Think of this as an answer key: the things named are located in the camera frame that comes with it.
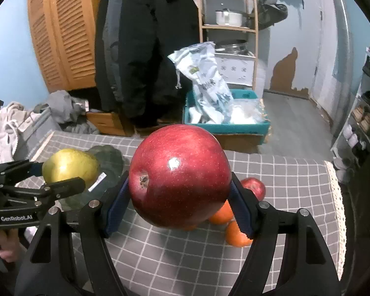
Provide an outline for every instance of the wooden cabinet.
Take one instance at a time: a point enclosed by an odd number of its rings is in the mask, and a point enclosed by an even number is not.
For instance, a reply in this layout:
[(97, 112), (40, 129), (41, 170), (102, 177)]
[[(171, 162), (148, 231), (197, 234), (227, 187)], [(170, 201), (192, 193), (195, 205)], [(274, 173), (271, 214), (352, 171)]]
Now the wooden cabinet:
[(28, 0), (30, 31), (47, 88), (95, 84), (95, 19), (100, 0)]

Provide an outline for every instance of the white plastic bag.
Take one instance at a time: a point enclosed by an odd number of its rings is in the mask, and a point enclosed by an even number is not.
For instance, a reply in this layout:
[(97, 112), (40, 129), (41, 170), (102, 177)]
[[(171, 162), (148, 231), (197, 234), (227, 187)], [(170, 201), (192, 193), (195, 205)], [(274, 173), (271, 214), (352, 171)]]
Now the white plastic bag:
[(254, 125), (265, 121), (266, 113), (260, 99), (234, 99), (230, 109), (232, 124)]
[(168, 58), (192, 80), (197, 110), (217, 124), (229, 123), (233, 96), (218, 72), (215, 44), (194, 44), (175, 51)]

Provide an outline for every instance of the blue gripper pad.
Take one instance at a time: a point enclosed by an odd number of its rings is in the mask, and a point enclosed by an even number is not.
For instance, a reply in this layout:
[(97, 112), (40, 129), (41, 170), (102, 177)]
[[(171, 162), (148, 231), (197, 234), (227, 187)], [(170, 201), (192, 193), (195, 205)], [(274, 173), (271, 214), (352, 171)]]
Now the blue gripper pad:
[(127, 178), (108, 212), (107, 226), (104, 229), (107, 236), (118, 230), (129, 202), (129, 178)]
[(251, 227), (251, 214), (238, 188), (236, 187), (233, 181), (230, 184), (230, 193), (228, 201), (230, 207), (232, 208), (234, 218), (237, 221), (240, 231), (246, 234), (248, 237), (252, 237), (254, 231)]

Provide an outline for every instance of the white towel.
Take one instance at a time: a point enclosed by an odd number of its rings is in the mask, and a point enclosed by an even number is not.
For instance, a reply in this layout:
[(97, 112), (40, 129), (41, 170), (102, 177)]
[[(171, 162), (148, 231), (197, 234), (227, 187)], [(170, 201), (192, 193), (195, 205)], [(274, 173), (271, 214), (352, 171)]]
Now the white towel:
[(17, 150), (19, 134), (41, 116), (40, 113), (26, 111), (25, 107), (12, 102), (0, 110), (0, 163), (13, 161)]

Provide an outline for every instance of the screw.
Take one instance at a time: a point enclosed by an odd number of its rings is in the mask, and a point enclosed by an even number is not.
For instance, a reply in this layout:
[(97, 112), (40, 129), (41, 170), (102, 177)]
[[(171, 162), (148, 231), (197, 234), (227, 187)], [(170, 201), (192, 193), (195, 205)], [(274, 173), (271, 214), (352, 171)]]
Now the screw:
[(91, 207), (91, 208), (96, 208), (96, 207), (98, 207), (100, 205), (100, 201), (98, 201), (98, 200), (96, 200), (96, 199), (94, 199), (94, 200), (92, 200), (92, 201), (89, 201), (89, 207)]
[(310, 212), (307, 210), (307, 209), (300, 209), (300, 214), (304, 217), (308, 216), (310, 214)]
[(267, 201), (261, 201), (259, 203), (259, 207), (261, 207), (263, 209), (268, 209), (270, 207), (270, 204)]
[(53, 207), (51, 207), (51, 208), (48, 210), (48, 213), (49, 213), (50, 215), (54, 215), (54, 214), (56, 214), (56, 213), (57, 213), (57, 211), (58, 211), (58, 208), (57, 208), (57, 207), (55, 207), (55, 206), (53, 206)]

